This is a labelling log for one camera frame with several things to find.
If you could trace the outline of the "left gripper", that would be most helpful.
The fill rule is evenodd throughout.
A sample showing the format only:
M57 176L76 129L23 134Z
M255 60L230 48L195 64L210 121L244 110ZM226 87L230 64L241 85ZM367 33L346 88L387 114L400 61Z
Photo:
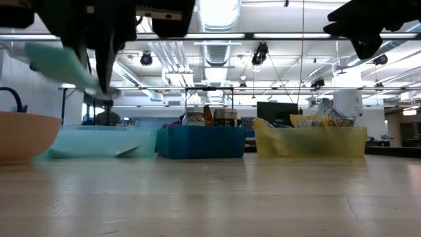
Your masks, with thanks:
M41 0L34 10L47 29L71 48L88 69L87 48L95 50L99 86L109 94L116 50L136 39L136 6L124 0Z

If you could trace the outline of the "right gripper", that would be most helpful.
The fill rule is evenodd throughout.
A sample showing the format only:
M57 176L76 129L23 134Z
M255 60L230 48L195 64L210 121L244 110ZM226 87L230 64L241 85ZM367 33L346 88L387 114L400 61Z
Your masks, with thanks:
M403 24L420 19L420 0L351 0L327 16L323 31L331 36L355 37L351 44L361 60L381 47L382 30L395 32Z

